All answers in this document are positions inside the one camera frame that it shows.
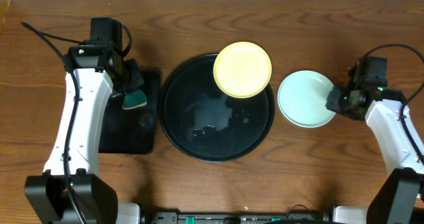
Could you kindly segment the green yellow sponge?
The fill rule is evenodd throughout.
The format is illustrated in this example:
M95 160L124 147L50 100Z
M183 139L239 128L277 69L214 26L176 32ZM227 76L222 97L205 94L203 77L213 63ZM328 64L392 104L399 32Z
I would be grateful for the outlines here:
M143 107L146 104L147 98L145 93L142 90L137 89L125 94L122 108L124 110L131 110L138 107Z

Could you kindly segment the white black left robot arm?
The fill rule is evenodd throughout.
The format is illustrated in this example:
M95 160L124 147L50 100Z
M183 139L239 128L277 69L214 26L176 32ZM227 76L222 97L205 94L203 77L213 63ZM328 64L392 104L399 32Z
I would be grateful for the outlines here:
M99 177L99 141L116 72L126 80L122 56L111 45L73 46L64 56L66 100L58 136L25 196L42 223L141 223L140 206L122 203Z

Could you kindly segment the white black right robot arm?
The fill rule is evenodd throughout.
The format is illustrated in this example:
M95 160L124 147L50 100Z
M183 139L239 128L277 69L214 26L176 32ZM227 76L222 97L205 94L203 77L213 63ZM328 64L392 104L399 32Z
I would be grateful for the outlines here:
M423 193L423 142L417 134L400 90L381 86L348 89L335 86L326 108L364 121L382 153L388 178L368 207L338 206L334 223L409 223Z

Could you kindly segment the yellow plate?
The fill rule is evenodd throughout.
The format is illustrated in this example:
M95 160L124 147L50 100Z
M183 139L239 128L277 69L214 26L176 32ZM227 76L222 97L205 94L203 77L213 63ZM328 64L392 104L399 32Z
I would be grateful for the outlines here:
M235 98L259 94L269 83L272 63L261 46L252 42L235 42L218 53L213 77L219 89Z

